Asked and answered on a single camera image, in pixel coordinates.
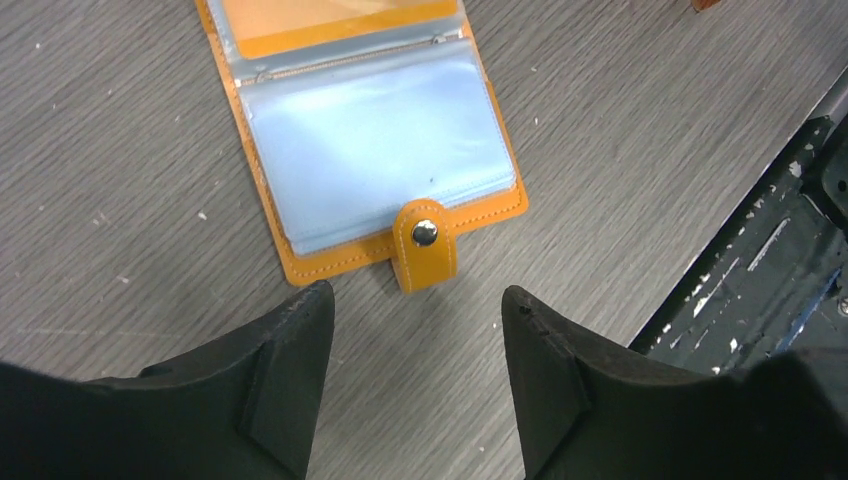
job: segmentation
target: leather wallet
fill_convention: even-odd
[[[426,288],[526,211],[461,1],[196,3],[290,283],[392,259]]]

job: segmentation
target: wooden tabletop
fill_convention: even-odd
[[[462,237],[437,288],[333,280],[314,479],[519,478],[503,289],[629,342],[848,65],[846,2],[467,3],[531,210]],[[131,376],[294,291],[193,2],[3,19],[4,360]]]

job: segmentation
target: paint chip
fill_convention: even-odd
[[[795,178],[801,177],[801,164],[798,162],[792,162],[789,164],[789,173],[792,174]]]

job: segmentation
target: orange leather strap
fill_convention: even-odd
[[[416,229],[418,233],[427,233],[433,227],[435,239],[430,237],[432,243],[422,244],[420,240],[424,237],[416,236]],[[405,293],[456,276],[456,236],[451,227],[450,212],[436,201],[415,200],[401,209],[392,229],[395,241],[392,266]]]

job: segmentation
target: stitching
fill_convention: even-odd
[[[258,164],[257,159],[259,158],[259,153],[256,150],[256,144],[253,141],[253,136],[250,134],[250,131],[247,128],[247,119],[244,115],[244,108],[241,106],[241,99],[238,96],[238,92],[236,91],[235,85],[233,85],[232,73],[230,72],[229,65],[226,63],[224,56],[223,56],[224,51],[223,51],[223,47],[221,46],[220,37],[218,36],[218,32],[217,32],[218,26],[215,24],[215,22],[212,19],[211,13],[209,11],[209,5],[206,1],[203,1],[203,7],[204,7],[204,9],[201,12],[201,15],[205,15],[206,19],[210,22],[212,27],[215,29],[215,33],[214,34],[212,34],[212,33],[207,34],[207,37],[209,38],[209,43],[212,46],[212,49],[215,53],[215,60],[216,60],[216,63],[218,63],[218,68],[219,68],[219,70],[221,70],[221,73],[222,73],[224,90],[227,93],[227,97],[230,100],[230,104],[231,104],[231,107],[232,107],[232,110],[233,110],[233,114],[236,115],[236,117],[237,117],[237,123],[242,122],[241,125],[240,125],[241,128],[239,128],[239,130],[240,130],[239,133],[244,131],[244,134],[241,135],[241,136],[242,136],[243,143],[246,143],[246,145],[244,145],[244,147],[245,147],[245,150],[247,150],[247,152],[246,152],[247,155],[245,155],[245,156],[247,157],[248,164],[250,164],[251,171],[252,171],[253,176],[254,176],[254,181],[256,181],[257,186],[259,188],[262,188],[264,193],[265,193],[265,195],[262,196],[263,197],[262,198],[263,204],[267,204],[268,199],[271,198],[271,192],[270,192],[270,189],[268,188],[268,186],[265,182],[265,179],[264,179],[265,174],[264,174],[264,172],[262,172],[261,166]],[[512,210],[515,210],[516,208],[519,208],[523,203],[524,203],[524,196],[521,194],[521,189],[518,189],[518,200],[516,201],[515,204],[513,204],[509,207],[502,208],[502,209],[497,210],[495,212],[490,212],[490,213],[485,214],[485,215],[479,215],[477,217],[462,221],[460,223],[455,223],[454,228],[459,228],[459,227],[462,227],[462,226],[465,226],[465,225],[468,225],[468,224],[471,224],[471,223],[478,222],[480,220],[484,220],[484,219],[487,219],[487,218],[493,218],[493,217],[503,215],[503,214],[508,213]],[[277,234],[277,235],[274,235],[274,243],[277,244],[278,249],[280,249],[280,247],[282,247],[282,250],[286,254],[282,258],[282,260],[288,264],[292,273],[298,278],[312,277],[312,276],[319,274],[319,273],[323,273],[323,272],[326,272],[326,271],[329,271],[329,270],[334,270],[338,267],[347,265],[349,263],[356,262],[358,260],[369,257],[371,255],[377,255],[377,254],[383,253],[387,250],[391,250],[391,248],[392,248],[391,245],[387,246],[387,247],[381,247],[381,248],[366,252],[364,254],[355,255],[355,256],[350,257],[346,260],[341,260],[341,261],[333,263],[331,265],[325,265],[321,268],[317,268],[317,269],[309,271],[309,272],[299,272],[297,270],[297,268],[295,267],[294,262],[291,259],[291,257],[294,256],[294,252],[291,250],[291,247],[288,245],[288,243],[285,240],[281,241],[278,238],[281,235],[285,235],[285,233],[283,232],[283,227],[280,223],[279,218],[277,217],[278,214],[277,214],[276,208],[270,208],[269,209],[269,208],[267,208],[267,205],[263,205],[263,207],[266,207],[266,208],[264,208],[264,210],[266,212],[266,217],[268,218],[268,220],[270,221],[270,223],[274,227],[275,233]]]
[[[404,234],[404,232],[406,231],[406,223],[409,221],[409,217],[411,217],[413,213],[418,212],[420,210],[429,210],[429,211],[435,212],[436,215],[439,217],[439,220],[441,221],[441,223],[445,226],[445,235],[448,238],[448,240],[447,240],[447,242],[448,242],[448,269],[449,269],[450,273],[453,274],[454,265],[453,265],[453,255],[451,254],[451,248],[450,248],[450,230],[448,230],[448,223],[445,222],[445,217],[442,215],[442,212],[440,212],[437,208],[434,208],[430,205],[422,205],[420,207],[413,208],[403,218],[403,221],[400,224],[400,228],[398,228],[399,233],[401,235]],[[406,249],[403,247],[404,241],[403,241],[402,237],[400,239],[400,242],[398,242],[398,243],[400,243],[400,258],[401,258],[400,263],[401,263],[401,265],[403,265],[403,270],[404,270],[404,273],[406,274],[405,275],[406,276],[406,285],[409,289],[412,289],[412,273],[410,273],[409,265],[407,265]]]

